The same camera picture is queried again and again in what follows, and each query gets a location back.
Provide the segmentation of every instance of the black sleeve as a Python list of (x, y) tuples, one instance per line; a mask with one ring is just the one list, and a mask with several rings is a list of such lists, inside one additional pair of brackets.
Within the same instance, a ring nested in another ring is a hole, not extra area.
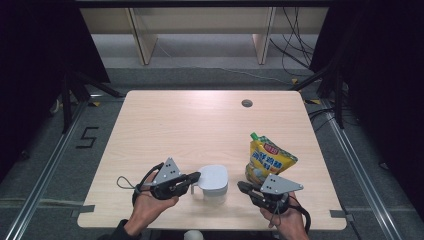
[(119, 225), (116, 227), (115, 231), (111, 235), (103, 235), (97, 240), (138, 240), (141, 238), (141, 234), (136, 237), (131, 237), (124, 229), (124, 225), (128, 220), (121, 220)]

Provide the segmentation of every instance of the metal track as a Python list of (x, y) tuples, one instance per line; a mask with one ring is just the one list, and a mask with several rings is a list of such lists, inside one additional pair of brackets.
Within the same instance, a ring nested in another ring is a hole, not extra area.
[(78, 120), (86, 106), (86, 102), (80, 102), (80, 104), (78, 104), (78, 106), (76, 107), (73, 123), (69, 127), (68, 131), (62, 134), (62, 136), (60, 137), (59, 142), (56, 145), (56, 148), (54, 149), (52, 155), (50, 156), (49, 161), (44, 167), (43, 172), (38, 178), (37, 183), (35, 184), (28, 198), (26, 199), (16, 219), (10, 226), (9, 232), (6, 237), (7, 240), (18, 240), (22, 238), (32, 216), (34, 215), (35, 210), (37, 209), (38, 203), (45, 189), (47, 188), (50, 179), (52, 178), (57, 168), (57, 165), (60, 162), (60, 159), (62, 158), (63, 152), (66, 149), (69, 140), (74, 133), (75, 126), (77, 125)]
[[(323, 108), (331, 108), (328, 100), (322, 99), (321, 102), (323, 103)], [(334, 133), (336, 134), (337, 140), (339, 141), (344, 153), (346, 154), (349, 164), (355, 173), (359, 185), (361, 186), (362, 191), (364, 192), (365, 197), (367, 198), (368, 203), (370, 204), (370, 207), (374, 212), (374, 215), (377, 218), (381, 229), (383, 230), (384, 235), (387, 239), (402, 239), (399, 230), (395, 226), (391, 214), (389, 211), (387, 211), (383, 201), (374, 188), (374, 185), (372, 184), (368, 174), (362, 166), (358, 155), (356, 155), (356, 152), (353, 149), (353, 146), (350, 143), (345, 131), (338, 127), (332, 113), (327, 113), (327, 118)]]

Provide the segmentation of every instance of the white desk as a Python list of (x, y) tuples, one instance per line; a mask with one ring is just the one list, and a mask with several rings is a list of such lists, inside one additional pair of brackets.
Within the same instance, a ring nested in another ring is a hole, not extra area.
[[(241, 102), (249, 99), (250, 108)], [(183, 173), (208, 164), (229, 172), (226, 202), (208, 205), (200, 189), (180, 198), (149, 228), (269, 230), (250, 198), (237, 188), (246, 181), (250, 133), (265, 135), (297, 156), (280, 174), (301, 183), (297, 197), (312, 218), (311, 229), (341, 230), (341, 210), (318, 142), (298, 92), (289, 91), (132, 91), (122, 106), (81, 213), (81, 227), (116, 227), (132, 211), (132, 190), (116, 185), (119, 176), (137, 184), (154, 165), (173, 157)]]

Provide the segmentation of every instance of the green and yellow package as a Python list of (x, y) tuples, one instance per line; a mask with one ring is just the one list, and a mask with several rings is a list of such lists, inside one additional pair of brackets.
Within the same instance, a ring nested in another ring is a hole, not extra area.
[(297, 157), (276, 146), (265, 136), (250, 134), (250, 161), (246, 165), (246, 178), (262, 185), (270, 173), (278, 175), (297, 162)]

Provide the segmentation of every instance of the black tape marking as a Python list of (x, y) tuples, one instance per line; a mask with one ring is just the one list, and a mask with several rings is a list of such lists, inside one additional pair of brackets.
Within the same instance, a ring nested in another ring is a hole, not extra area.
[(96, 137), (86, 137), (85, 136), (85, 134), (87, 133), (87, 131), (89, 129), (99, 129), (99, 127), (86, 127), (85, 130), (84, 130), (84, 133), (81, 136), (81, 140), (91, 140), (91, 143), (88, 146), (77, 146), (76, 147), (77, 149), (92, 148), (93, 147), (94, 142), (96, 141), (97, 138)]

